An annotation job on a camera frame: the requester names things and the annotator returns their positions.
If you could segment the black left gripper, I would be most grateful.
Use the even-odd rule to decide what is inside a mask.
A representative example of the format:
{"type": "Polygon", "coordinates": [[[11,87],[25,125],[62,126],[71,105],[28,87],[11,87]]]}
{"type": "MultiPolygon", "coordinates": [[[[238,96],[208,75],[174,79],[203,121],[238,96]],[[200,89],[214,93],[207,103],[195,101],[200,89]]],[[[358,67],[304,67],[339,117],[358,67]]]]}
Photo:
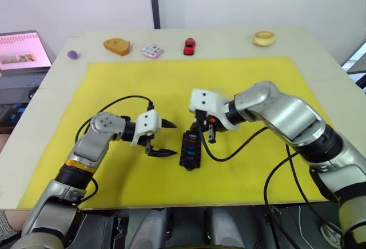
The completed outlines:
{"type": "MultiPolygon", "coordinates": [[[[177,128],[177,126],[169,120],[161,119],[160,128],[177,128]]],[[[154,150],[151,144],[154,136],[141,136],[138,139],[138,145],[145,147],[145,153],[152,157],[168,157],[177,154],[176,151],[170,149],[154,150]]]]}

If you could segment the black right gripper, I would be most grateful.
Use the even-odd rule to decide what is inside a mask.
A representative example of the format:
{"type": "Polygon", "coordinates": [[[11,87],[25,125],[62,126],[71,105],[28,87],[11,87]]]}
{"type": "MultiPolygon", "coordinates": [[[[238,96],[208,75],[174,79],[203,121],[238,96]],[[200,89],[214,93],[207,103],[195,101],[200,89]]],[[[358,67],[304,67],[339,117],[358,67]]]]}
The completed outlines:
{"type": "Polygon", "coordinates": [[[209,115],[203,110],[195,111],[194,123],[190,126],[190,131],[195,134],[208,132],[208,141],[216,143],[216,132],[225,132],[227,129],[223,123],[215,116],[209,115]]]}

